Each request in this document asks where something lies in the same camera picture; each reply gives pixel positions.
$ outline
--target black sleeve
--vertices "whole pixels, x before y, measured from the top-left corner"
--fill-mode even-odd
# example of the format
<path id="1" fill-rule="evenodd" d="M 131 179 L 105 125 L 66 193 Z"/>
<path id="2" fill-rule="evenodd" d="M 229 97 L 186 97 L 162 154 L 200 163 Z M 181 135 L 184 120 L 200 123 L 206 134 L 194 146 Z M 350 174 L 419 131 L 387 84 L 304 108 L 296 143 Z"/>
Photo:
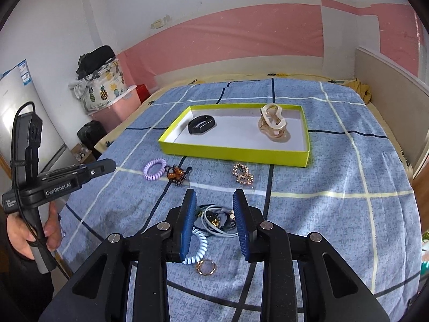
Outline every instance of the black sleeve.
<path id="1" fill-rule="evenodd" d="M 37 321 L 52 300 L 54 287 L 51 274 L 39 273 L 34 260 L 25 258 L 12 248 L 7 236 L 6 219 L 0 222 L 0 241 L 9 255 L 9 272 L 4 276 L 4 285 L 28 320 Z"/>

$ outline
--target purple spiral hair tie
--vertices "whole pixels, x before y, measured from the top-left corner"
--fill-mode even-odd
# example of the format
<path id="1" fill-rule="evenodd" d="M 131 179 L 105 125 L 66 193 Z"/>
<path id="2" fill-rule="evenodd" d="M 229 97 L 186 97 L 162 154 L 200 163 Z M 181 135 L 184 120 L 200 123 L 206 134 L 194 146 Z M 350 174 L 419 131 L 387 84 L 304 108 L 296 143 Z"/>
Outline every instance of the purple spiral hair tie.
<path id="1" fill-rule="evenodd" d="M 155 173 L 155 174 L 148 174 L 149 169 L 156 165 L 156 164 L 161 164 L 162 167 L 161 169 Z M 157 180 L 159 178 L 161 178 L 162 174 L 165 173 L 165 169 L 164 167 L 167 165 L 167 161 L 165 161 L 162 158 L 156 158 L 155 160 L 152 160 L 151 162 L 149 162 L 144 168 L 143 168 L 143 175 L 145 176 L 146 180 L 150 180 L 150 181 L 154 181 Z"/>

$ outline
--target silver screw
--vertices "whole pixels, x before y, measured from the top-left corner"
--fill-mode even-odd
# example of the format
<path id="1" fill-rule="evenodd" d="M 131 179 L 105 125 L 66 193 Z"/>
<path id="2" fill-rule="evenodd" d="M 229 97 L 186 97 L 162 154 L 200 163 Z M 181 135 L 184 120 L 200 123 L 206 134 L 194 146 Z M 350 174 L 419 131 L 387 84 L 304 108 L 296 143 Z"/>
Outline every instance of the silver screw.
<path id="1" fill-rule="evenodd" d="M 313 232 L 310 235 L 310 240 L 313 242 L 320 242 L 322 240 L 322 235 L 320 235 L 318 232 Z"/>
<path id="2" fill-rule="evenodd" d="M 262 229 L 264 229 L 264 230 L 271 230 L 271 229 L 272 229 L 272 227 L 273 227 L 273 225 L 272 225 L 272 223 L 271 223 L 270 221 L 263 221 L 263 222 L 260 224 L 260 227 L 261 227 Z"/>
<path id="3" fill-rule="evenodd" d="M 121 239 L 121 236 L 118 233 L 112 233 L 109 235 L 107 239 L 109 240 L 110 243 L 116 243 Z"/>
<path id="4" fill-rule="evenodd" d="M 158 230 L 165 231 L 170 229 L 170 224 L 166 221 L 162 221 L 157 225 Z"/>

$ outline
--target pineapple print fabric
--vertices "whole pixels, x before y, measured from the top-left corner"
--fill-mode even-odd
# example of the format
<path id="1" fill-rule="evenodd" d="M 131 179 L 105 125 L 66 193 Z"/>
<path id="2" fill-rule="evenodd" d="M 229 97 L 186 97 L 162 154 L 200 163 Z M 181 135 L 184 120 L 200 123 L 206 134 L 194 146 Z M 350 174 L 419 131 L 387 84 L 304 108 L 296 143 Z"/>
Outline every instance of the pineapple print fabric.
<path id="1" fill-rule="evenodd" d="M 121 64 L 116 58 L 110 60 L 95 74 L 89 75 L 85 79 L 89 82 L 81 102 L 87 113 L 106 108 L 128 90 Z"/>

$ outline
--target pink wall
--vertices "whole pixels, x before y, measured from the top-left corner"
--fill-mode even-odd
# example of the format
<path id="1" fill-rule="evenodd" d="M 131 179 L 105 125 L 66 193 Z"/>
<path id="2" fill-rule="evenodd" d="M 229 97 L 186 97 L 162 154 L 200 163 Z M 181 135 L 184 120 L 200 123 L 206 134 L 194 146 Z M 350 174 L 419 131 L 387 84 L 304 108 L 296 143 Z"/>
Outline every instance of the pink wall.
<path id="1" fill-rule="evenodd" d="M 334 0 L 324 7 L 376 15 L 380 51 L 414 75 L 419 68 L 421 24 L 409 5 L 366 8 Z M 154 76 L 194 65 L 256 56 L 323 57 L 320 5 L 268 4 L 224 10 L 174 25 L 118 55 L 128 85 L 156 87 Z"/>
<path id="2" fill-rule="evenodd" d="M 400 4 L 374 4 L 357 8 L 334 0 L 322 0 L 322 6 L 358 16 L 376 15 L 380 26 L 380 52 L 407 69 L 419 73 L 419 43 L 423 42 L 422 24 L 413 7 Z"/>

